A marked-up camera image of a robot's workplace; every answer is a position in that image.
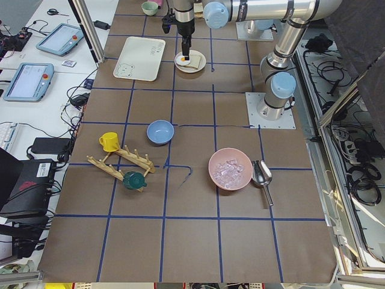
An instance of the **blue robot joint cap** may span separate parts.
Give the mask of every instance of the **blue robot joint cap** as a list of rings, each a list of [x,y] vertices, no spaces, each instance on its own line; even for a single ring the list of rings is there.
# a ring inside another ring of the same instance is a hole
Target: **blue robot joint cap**
[[[288,72],[279,72],[271,80],[271,90],[280,99],[290,98],[296,86],[295,78]]]

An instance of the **laptop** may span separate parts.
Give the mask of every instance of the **laptop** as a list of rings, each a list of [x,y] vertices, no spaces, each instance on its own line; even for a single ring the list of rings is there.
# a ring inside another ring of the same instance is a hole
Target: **laptop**
[[[52,159],[19,161],[0,148],[0,216],[17,219],[45,215],[55,163]]]

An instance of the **white tray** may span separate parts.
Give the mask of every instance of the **white tray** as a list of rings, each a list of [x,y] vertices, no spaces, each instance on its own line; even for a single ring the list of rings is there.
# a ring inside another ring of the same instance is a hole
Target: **white tray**
[[[165,41],[128,37],[113,75],[116,78],[154,81],[158,76]]]

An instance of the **scissors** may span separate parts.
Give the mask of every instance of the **scissors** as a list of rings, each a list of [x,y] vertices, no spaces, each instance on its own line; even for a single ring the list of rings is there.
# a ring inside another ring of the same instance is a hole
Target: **scissors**
[[[54,8],[51,8],[47,11],[47,14],[48,15],[63,15],[63,16],[69,16],[69,15],[66,15],[66,14],[60,14],[58,10],[54,9]]]

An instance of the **white label sticker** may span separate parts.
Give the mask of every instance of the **white label sticker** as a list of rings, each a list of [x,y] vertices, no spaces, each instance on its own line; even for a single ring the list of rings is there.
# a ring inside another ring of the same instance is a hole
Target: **white label sticker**
[[[48,173],[49,173],[49,167],[50,167],[50,166],[51,166],[50,163],[42,163],[42,164],[39,164],[36,177],[42,178],[42,177],[44,177],[44,176],[48,176]]]

